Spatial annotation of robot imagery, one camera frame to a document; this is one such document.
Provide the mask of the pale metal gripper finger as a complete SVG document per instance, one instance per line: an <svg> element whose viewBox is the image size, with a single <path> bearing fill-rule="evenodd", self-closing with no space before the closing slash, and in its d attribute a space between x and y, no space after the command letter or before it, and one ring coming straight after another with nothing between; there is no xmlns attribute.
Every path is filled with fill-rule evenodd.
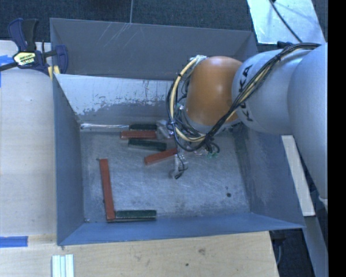
<svg viewBox="0 0 346 277"><path fill-rule="evenodd" d="M169 177L172 179L179 179L187 170L187 159L180 154L174 156L174 168L169 172Z"/></svg>
<svg viewBox="0 0 346 277"><path fill-rule="evenodd" d="M167 121L164 119L157 121L157 131L162 138L171 139L174 137L173 131L169 130L167 127Z"/></svg>

